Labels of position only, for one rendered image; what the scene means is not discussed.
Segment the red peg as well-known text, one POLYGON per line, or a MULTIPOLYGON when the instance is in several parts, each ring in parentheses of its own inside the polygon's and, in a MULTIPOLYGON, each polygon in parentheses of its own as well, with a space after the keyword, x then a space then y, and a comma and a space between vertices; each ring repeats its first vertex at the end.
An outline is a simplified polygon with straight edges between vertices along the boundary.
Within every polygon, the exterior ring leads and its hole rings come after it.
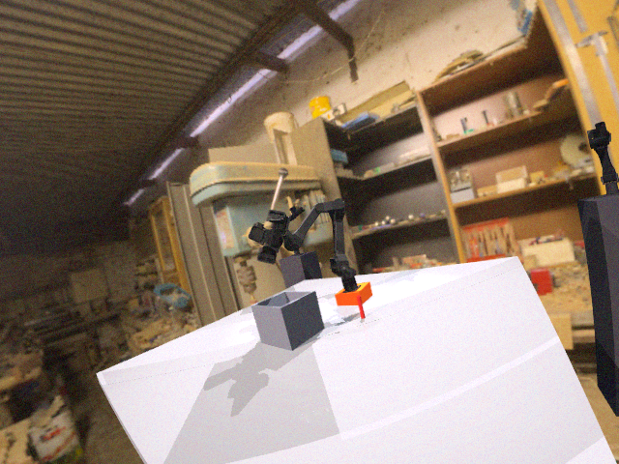
POLYGON ((357 300, 358 300, 358 304, 359 304, 359 311, 360 311, 360 314, 361 314, 361 318, 364 319, 364 318, 366 318, 366 316, 365 316, 365 313, 364 313, 364 310, 363 310, 363 306, 362 306, 363 302, 362 302, 361 295, 357 296, 357 300))

